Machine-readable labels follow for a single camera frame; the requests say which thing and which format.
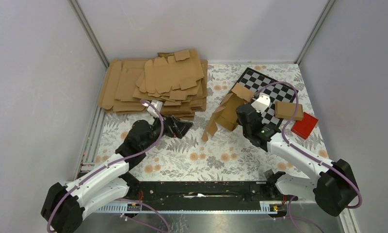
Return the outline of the brown cardboard box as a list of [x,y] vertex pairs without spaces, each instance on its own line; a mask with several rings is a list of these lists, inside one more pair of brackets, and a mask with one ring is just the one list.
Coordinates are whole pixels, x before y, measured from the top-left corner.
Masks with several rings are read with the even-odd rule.
[[219,107],[212,113],[210,120],[202,134],[202,141],[208,141],[208,135],[214,136],[218,131],[217,124],[232,132],[238,126],[236,109],[243,104],[249,103],[255,92],[236,83],[224,97]]

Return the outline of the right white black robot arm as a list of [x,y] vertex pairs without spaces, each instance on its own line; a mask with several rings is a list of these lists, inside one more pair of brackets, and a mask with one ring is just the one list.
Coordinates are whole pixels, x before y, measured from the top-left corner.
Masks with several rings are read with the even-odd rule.
[[278,200],[284,195],[293,195],[311,200],[327,214],[338,216],[350,207],[355,199],[362,204],[362,197],[355,176],[348,162],[339,159],[334,162],[316,156],[301,145],[288,139],[272,123],[263,123],[262,115],[251,104],[244,104],[236,109],[242,132],[252,145],[277,155],[292,163],[306,175],[295,177],[278,172],[266,187],[268,197]]

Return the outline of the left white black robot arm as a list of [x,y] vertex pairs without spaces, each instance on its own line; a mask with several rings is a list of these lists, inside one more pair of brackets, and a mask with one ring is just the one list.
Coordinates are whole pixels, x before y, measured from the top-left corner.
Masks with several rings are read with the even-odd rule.
[[122,175],[137,166],[164,135],[182,139],[192,126],[174,116],[155,118],[152,124],[146,120],[134,122],[108,160],[72,182],[55,183],[49,188],[41,209],[47,232],[72,233],[98,208],[122,197],[137,197],[138,185],[125,181]]

